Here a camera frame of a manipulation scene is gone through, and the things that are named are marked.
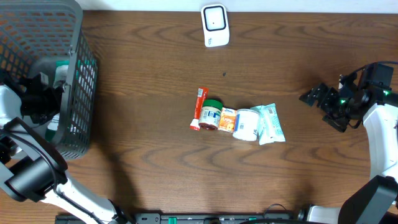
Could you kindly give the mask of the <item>light green tissue packet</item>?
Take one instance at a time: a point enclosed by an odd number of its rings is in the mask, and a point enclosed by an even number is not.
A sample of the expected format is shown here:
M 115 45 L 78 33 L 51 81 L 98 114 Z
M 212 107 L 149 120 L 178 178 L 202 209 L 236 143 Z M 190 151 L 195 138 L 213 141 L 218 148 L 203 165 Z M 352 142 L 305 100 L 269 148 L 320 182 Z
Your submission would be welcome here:
M 251 109 L 259 113 L 257 130 L 260 145 L 285 142 L 285 136 L 280 125 L 275 103 L 259 105 Z

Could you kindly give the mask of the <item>white tub container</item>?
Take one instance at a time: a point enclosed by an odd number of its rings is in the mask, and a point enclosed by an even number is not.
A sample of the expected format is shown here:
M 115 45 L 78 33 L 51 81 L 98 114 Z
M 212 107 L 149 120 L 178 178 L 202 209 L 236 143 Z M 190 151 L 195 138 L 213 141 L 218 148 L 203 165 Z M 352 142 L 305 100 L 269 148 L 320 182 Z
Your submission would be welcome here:
M 250 109 L 237 110 L 233 137 L 242 141 L 256 141 L 260 114 Z

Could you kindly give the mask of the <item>orange snack packet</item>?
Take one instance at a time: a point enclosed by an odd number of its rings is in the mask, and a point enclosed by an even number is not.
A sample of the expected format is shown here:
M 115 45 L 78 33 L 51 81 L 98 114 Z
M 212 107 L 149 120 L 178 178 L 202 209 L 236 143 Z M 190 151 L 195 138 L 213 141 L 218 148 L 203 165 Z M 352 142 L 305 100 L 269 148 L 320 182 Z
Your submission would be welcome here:
M 236 115 L 236 110 L 231 108 L 222 108 L 218 130 L 233 133 Z

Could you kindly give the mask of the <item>green lid jar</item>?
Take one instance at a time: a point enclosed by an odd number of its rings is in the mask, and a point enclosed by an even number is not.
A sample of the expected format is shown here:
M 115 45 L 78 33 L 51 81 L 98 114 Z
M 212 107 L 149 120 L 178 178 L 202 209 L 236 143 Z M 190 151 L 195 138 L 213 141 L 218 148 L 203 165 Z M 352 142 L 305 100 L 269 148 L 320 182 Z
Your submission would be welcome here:
M 199 127 L 206 130 L 217 130 L 220 124 L 222 102 L 218 100 L 205 100 L 201 108 Z

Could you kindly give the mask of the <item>red stick sachet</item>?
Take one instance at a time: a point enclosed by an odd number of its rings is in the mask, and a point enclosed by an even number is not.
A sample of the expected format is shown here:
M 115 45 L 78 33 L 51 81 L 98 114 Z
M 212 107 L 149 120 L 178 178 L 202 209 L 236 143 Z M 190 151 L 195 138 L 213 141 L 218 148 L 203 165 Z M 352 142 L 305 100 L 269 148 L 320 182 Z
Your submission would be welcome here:
M 198 89 L 194 118 L 190 123 L 190 129 L 192 130 L 196 131 L 200 130 L 199 119 L 200 119 L 201 108 L 203 106 L 204 101 L 207 99 L 208 91 L 209 89 L 206 87 L 199 87 Z

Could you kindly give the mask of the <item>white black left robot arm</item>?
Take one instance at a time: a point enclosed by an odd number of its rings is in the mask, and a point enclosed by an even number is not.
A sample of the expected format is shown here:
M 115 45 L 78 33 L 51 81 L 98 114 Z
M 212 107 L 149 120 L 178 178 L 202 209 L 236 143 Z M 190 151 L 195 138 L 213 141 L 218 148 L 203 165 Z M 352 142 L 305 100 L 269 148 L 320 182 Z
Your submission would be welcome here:
M 85 223 L 135 223 L 77 182 L 65 159 L 35 131 L 59 113 L 63 92 L 43 73 L 17 82 L 1 70 L 1 189 L 19 202 L 58 206 Z

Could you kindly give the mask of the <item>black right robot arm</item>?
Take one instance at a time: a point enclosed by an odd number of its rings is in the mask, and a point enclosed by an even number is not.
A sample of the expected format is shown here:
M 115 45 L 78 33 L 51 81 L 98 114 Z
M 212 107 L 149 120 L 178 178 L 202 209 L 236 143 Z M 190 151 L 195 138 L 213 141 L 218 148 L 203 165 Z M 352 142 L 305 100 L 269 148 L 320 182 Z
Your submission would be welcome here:
M 397 94 L 382 84 L 367 84 L 348 91 L 325 84 L 300 96 L 326 115 L 324 121 L 344 132 L 352 119 L 368 135 L 370 180 L 341 207 L 312 205 L 300 219 L 307 223 L 397 223 L 389 207 L 397 202 Z

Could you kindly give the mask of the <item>white barcode scanner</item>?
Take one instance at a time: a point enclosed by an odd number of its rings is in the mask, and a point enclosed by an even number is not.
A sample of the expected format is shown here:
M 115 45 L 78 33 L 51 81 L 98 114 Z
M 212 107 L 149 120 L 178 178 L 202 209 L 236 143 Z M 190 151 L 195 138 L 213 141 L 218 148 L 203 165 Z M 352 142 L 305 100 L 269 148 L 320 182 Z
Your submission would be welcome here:
M 205 46 L 221 47 L 229 43 L 227 10 L 222 4 L 210 4 L 201 9 Z

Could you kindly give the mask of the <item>grey plastic mesh basket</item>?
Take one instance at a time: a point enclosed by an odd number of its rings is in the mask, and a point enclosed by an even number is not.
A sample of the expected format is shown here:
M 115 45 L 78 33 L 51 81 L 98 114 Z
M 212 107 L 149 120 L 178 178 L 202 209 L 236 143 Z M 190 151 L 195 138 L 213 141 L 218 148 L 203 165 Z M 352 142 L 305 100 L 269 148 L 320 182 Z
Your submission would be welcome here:
M 58 127 L 47 135 L 67 160 L 89 149 L 98 77 L 82 22 L 76 1 L 1 1 L 1 69 L 15 81 L 42 72 L 53 83 L 56 68 L 68 64 Z

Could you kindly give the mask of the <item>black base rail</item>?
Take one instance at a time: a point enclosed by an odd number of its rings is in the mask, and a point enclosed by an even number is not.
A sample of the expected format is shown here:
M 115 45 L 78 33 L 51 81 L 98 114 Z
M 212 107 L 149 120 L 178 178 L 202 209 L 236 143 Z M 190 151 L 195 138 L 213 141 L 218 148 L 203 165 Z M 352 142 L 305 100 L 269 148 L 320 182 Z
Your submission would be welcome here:
M 239 224 L 239 223 L 301 223 L 289 212 L 260 213 L 208 213 L 208 214 L 163 214 L 163 213 L 136 213 L 125 218 L 111 218 L 110 221 L 102 221 L 88 217 L 82 220 L 74 215 L 57 215 L 55 223 L 135 223 L 135 224 Z

